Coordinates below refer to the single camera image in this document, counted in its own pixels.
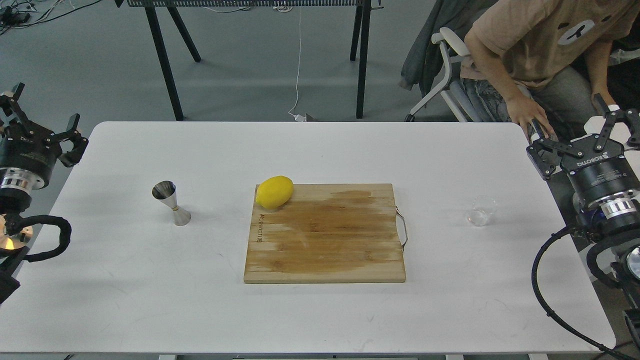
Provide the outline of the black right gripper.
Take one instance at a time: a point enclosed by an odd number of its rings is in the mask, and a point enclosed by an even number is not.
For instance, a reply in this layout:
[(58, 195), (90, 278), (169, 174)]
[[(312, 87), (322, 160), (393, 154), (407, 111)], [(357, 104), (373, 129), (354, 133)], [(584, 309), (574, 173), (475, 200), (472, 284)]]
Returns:
[[(528, 158), (547, 182), (556, 167), (567, 173), (574, 189), (573, 202), (581, 210), (594, 210), (617, 198), (634, 198), (639, 194), (639, 179), (625, 156), (626, 150), (638, 151), (639, 112), (606, 105), (600, 93), (594, 95), (605, 119), (596, 136), (585, 136), (569, 143), (544, 137), (543, 127), (532, 119), (531, 129), (538, 136), (526, 148)], [(629, 137), (625, 142), (611, 139), (615, 126), (624, 124)]]

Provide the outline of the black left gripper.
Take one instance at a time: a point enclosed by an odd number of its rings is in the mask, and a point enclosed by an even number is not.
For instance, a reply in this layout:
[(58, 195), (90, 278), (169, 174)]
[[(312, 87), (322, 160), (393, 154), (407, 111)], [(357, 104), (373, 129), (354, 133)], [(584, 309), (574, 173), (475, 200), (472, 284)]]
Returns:
[[(89, 139), (78, 130), (80, 114), (73, 114), (67, 130), (52, 130), (32, 123), (18, 101), (25, 84), (19, 82), (1, 93), (1, 112), (7, 124), (1, 132), (1, 189), (32, 191), (50, 184), (57, 159), (66, 167), (78, 164), (89, 145)], [(62, 153), (60, 143), (71, 142), (71, 150)]]

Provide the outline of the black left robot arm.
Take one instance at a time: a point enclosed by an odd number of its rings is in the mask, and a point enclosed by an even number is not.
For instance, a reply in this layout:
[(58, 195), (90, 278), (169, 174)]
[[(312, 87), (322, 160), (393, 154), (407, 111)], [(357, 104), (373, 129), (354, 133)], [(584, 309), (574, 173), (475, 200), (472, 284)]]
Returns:
[[(1, 271), (0, 297), (5, 302), (20, 286), (14, 273), (22, 262), (41, 262), (61, 255), (71, 243), (73, 228), (53, 215), (23, 217), (32, 203), (31, 193), (50, 184), (57, 161), (73, 167), (81, 161), (89, 140), (78, 131), (80, 116), (73, 114), (67, 130), (52, 130), (30, 120), (19, 105), (25, 85), (16, 84), (1, 94)], [(52, 250), (30, 253), (34, 225), (59, 230), (58, 245)]]

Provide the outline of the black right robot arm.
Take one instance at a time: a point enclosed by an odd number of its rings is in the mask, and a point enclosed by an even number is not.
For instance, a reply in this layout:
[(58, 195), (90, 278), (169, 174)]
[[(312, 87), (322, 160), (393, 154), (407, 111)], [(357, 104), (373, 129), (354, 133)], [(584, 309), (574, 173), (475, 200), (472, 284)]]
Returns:
[(628, 360), (627, 354), (596, 342), (561, 319), (546, 302), (538, 285), (538, 267), (551, 244), (566, 235), (585, 235), (592, 243), (585, 256), (587, 268), (601, 283), (623, 292), (631, 305), (631, 309), (624, 312), (625, 324), (638, 346), (640, 183), (625, 152), (639, 148), (639, 112), (606, 105), (600, 94), (594, 98), (605, 120), (599, 133), (559, 142), (543, 137), (541, 125), (533, 121), (539, 138), (526, 148), (527, 155), (543, 180), (550, 180), (556, 169), (566, 174), (574, 190), (577, 219), (574, 225), (552, 234), (538, 250), (531, 282), (538, 303), (558, 325), (602, 353)]

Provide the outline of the person's hand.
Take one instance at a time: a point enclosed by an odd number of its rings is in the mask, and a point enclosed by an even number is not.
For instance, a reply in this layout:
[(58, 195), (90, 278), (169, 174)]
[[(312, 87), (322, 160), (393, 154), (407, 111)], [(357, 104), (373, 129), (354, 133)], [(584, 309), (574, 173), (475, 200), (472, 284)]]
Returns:
[(546, 138), (556, 136), (545, 110), (533, 99), (524, 95), (514, 96), (514, 98), (507, 99), (505, 104), (510, 121), (521, 127), (525, 135), (528, 135), (529, 126), (533, 127), (535, 120), (539, 123), (542, 134)]

